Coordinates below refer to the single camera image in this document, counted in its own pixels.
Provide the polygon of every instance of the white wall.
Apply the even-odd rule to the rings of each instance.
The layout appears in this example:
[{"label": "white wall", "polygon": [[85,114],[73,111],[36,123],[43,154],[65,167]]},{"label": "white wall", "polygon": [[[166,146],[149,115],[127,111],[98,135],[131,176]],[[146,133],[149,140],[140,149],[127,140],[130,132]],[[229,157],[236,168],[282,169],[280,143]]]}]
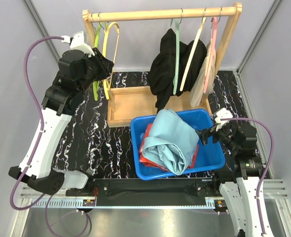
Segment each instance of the white wall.
[{"label": "white wall", "polygon": [[[0,237],[9,236],[15,214],[9,205],[14,179],[8,170],[25,156],[38,124],[25,86],[23,59],[30,44],[39,38],[23,1],[0,0]],[[46,45],[37,47],[29,60],[29,75],[40,100],[56,72]]]},{"label": "white wall", "polygon": [[[98,13],[220,7],[232,6],[234,2],[234,0],[33,0],[50,35],[73,35],[75,32],[85,30],[82,20],[84,9]],[[222,69],[235,69],[240,65],[273,0],[240,0],[240,2],[243,4],[243,11],[222,62]],[[218,43],[226,20],[227,17],[223,17],[219,23]],[[184,19],[180,27],[181,41],[189,43],[193,40],[200,23],[201,19]],[[115,69],[149,70],[159,52],[160,40],[170,27],[170,20],[120,22],[120,26],[121,36]],[[201,36],[204,43],[208,43],[210,34],[209,19]],[[111,36],[113,37],[109,39],[108,50],[110,59],[113,57],[117,39],[114,32]],[[56,43],[55,46],[60,54],[68,49],[67,45]]]},{"label": "white wall", "polygon": [[276,143],[272,168],[275,177],[283,179],[291,201],[291,1],[284,1],[272,19],[242,80],[255,117],[272,129]]}]

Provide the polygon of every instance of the light blue cloth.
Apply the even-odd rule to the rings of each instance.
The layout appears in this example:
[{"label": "light blue cloth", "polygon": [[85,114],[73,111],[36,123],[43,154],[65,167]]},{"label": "light blue cloth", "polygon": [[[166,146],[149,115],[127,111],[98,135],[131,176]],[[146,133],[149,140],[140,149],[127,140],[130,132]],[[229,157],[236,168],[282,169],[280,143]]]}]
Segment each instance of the light blue cloth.
[{"label": "light blue cloth", "polygon": [[173,110],[160,110],[149,136],[145,138],[143,155],[172,173],[181,175],[192,161],[198,140],[195,129]]}]

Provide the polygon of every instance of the pink hanger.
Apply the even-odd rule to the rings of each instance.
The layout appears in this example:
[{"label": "pink hanger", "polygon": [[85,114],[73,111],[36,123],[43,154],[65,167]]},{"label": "pink hanger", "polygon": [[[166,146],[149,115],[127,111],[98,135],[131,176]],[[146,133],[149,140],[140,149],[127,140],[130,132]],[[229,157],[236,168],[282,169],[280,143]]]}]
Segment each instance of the pink hanger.
[{"label": "pink hanger", "polygon": [[207,67],[207,74],[205,76],[205,82],[204,82],[204,93],[207,91],[207,86],[208,86],[208,81],[209,81],[209,74],[211,73],[211,62],[214,60],[214,53],[215,53],[215,46],[216,46],[216,38],[217,38],[217,18],[213,17],[211,19],[212,25],[211,25],[211,38],[213,39],[212,45],[211,45],[211,52],[210,52],[210,57],[209,57],[209,62],[208,62],[208,67]]}]

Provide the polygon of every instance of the reflective floor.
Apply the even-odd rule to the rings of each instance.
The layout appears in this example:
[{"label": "reflective floor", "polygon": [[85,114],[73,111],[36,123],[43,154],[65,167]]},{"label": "reflective floor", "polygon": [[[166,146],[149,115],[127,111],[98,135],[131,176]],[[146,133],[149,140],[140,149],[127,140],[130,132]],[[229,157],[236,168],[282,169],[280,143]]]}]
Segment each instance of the reflective floor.
[{"label": "reflective floor", "polygon": [[[274,201],[266,201],[266,209],[275,237],[285,237],[285,231]],[[71,209],[49,209],[52,229],[64,237],[76,236],[83,230],[85,218]],[[89,212],[92,227],[84,237],[234,237],[229,215],[214,214],[210,210],[148,210],[95,209]],[[29,212],[23,237],[53,236],[46,227],[44,209]]]}]

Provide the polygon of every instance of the clothes rack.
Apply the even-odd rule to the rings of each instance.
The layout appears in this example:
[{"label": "clothes rack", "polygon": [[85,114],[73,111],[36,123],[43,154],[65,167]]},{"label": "clothes rack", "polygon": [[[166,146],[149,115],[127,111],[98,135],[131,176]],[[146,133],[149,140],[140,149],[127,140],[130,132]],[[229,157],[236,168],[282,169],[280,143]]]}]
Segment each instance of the clothes rack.
[{"label": "clothes rack", "polygon": [[[198,18],[198,17],[223,17],[228,16],[218,49],[215,75],[220,68],[231,37],[242,12],[242,4],[236,2],[232,7],[173,9],[155,11],[131,11],[113,13],[94,13],[83,10],[82,16],[88,34],[89,44],[94,47],[95,32],[94,22],[136,21],[155,19]],[[129,126],[133,118],[156,114],[156,96],[151,94],[149,86],[112,88],[109,91],[108,125],[109,127]],[[172,96],[166,106],[174,111],[203,108],[211,114],[208,94],[204,94],[198,107],[189,104],[189,92],[184,92],[180,97]]]}]

